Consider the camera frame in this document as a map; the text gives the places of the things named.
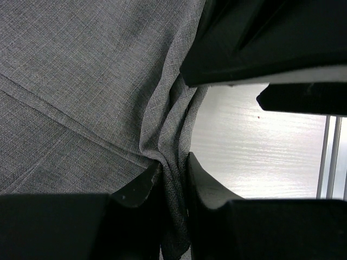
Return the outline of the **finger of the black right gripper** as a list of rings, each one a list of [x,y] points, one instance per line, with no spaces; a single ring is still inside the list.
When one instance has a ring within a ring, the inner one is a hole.
[[[185,83],[346,81],[346,1],[214,1]]]
[[[265,111],[346,116],[346,83],[269,84],[256,100]]]

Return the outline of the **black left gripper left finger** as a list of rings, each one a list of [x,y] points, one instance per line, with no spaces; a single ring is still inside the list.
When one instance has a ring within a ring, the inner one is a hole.
[[[113,194],[1,196],[1,259],[158,259],[161,171]]]

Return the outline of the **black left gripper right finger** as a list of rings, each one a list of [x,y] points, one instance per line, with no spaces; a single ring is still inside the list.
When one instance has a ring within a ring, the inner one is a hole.
[[[244,199],[187,158],[193,259],[346,259],[346,202]]]

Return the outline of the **grey cloth napkin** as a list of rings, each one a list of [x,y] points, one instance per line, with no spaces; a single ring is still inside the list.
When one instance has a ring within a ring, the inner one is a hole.
[[[185,161],[207,92],[180,66],[204,1],[1,1],[1,193],[111,193],[162,164],[164,259],[190,242]]]

